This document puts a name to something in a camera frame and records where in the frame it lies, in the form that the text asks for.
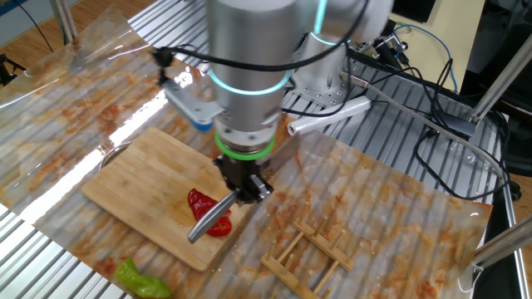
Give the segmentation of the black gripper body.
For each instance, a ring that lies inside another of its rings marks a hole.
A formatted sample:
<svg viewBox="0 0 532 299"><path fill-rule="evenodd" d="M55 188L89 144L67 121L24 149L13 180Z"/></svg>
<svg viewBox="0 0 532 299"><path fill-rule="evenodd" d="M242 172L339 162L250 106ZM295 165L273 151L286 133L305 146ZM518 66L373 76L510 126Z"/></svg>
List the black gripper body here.
<svg viewBox="0 0 532 299"><path fill-rule="evenodd" d="M238 191L238 188L242 186L244 178L251 174L260 175L262 177L260 166L255 160L239 160L231 158L226 154L222 154L217 158L224 159L225 172L231 184L231 190Z"/></svg>

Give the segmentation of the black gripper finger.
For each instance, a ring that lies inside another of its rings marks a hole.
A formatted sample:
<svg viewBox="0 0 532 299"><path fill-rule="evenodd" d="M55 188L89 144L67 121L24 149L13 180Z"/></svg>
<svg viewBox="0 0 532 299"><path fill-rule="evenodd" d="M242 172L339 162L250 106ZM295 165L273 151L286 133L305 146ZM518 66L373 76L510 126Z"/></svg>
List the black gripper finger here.
<svg viewBox="0 0 532 299"><path fill-rule="evenodd" d="M244 178L242 186L238 188L237 203L261 203L273 192L273 187L260 175L251 174Z"/></svg>
<svg viewBox="0 0 532 299"><path fill-rule="evenodd" d="M224 159L223 158L215 158L213 160L213 163L217 166L217 168L219 169L219 172L224 180L224 183L226 185L226 187L228 189L231 189L231 184L229 182L229 179L227 177L227 174L225 172L225 167L224 167Z"/></svg>

